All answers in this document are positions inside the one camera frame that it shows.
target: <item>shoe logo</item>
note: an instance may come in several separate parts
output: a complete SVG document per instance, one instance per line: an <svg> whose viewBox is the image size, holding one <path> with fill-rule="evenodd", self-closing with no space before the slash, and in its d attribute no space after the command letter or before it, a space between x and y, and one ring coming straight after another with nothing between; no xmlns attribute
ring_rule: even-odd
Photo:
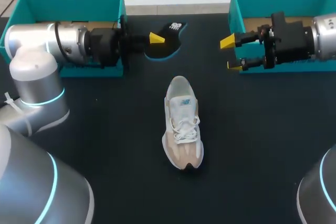
<svg viewBox="0 0 336 224"><path fill-rule="evenodd" d="M181 101L180 106L189 105L189 104L190 104L190 99L186 99L186 100Z"/></svg>
<svg viewBox="0 0 336 224"><path fill-rule="evenodd" d="M182 26L181 23L172 23L169 28L172 30L179 30L181 26Z"/></svg>

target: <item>white cable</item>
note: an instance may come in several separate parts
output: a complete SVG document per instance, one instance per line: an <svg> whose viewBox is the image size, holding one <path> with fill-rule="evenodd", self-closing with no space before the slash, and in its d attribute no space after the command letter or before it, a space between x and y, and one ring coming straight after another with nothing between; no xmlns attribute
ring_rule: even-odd
<svg viewBox="0 0 336 224"><path fill-rule="evenodd" d="M6 101L5 103L9 104L10 106L13 107L14 110L17 111L17 113L21 114L23 116L23 119L26 122L27 125L27 130L28 130L28 136L31 136L33 131L32 131L32 125L30 124L30 121L28 120L28 118L26 117L25 113L22 111L22 109L20 109L15 103L14 100L11 98L11 96L8 94L8 92L5 93L5 97L6 97Z"/></svg>

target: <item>shoe tongue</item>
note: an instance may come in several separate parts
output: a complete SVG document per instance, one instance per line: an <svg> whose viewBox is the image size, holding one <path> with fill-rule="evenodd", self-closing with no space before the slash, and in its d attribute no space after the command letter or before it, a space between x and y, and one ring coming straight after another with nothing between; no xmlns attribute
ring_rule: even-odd
<svg viewBox="0 0 336 224"><path fill-rule="evenodd" d="M195 112L196 99L191 95L174 97L170 100L170 114L175 127L181 120L193 122L195 119Z"/></svg>

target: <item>white sneaker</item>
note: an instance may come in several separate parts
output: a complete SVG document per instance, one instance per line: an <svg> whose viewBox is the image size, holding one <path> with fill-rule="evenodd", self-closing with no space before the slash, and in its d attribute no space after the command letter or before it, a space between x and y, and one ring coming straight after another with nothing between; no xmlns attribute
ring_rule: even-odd
<svg viewBox="0 0 336 224"><path fill-rule="evenodd" d="M175 77L164 99L166 132L162 137L164 151L178 169L198 168L203 160L198 102L187 79Z"/></svg>

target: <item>cardboard box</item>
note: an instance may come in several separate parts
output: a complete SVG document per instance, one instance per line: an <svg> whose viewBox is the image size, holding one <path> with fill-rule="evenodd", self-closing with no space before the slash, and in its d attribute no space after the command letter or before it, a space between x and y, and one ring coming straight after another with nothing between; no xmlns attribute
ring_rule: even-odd
<svg viewBox="0 0 336 224"><path fill-rule="evenodd" d="M7 29L16 24L37 22L85 22L89 29L113 27L121 15L126 17L124 0L18 0L0 39L0 54L9 63L4 47ZM119 77L123 75L121 60L116 67L64 67L62 77Z"/></svg>
<svg viewBox="0 0 336 224"><path fill-rule="evenodd" d="M302 20L308 26L315 16L336 13L336 0L231 0L228 15L230 31L245 33L251 28L256 31L256 27L270 24L270 15L280 11L285 12L287 21ZM256 41L235 48L235 53L237 59L255 58L265 55L265 50ZM242 73L304 71L336 71L336 61L283 63L273 69L261 66Z"/></svg>

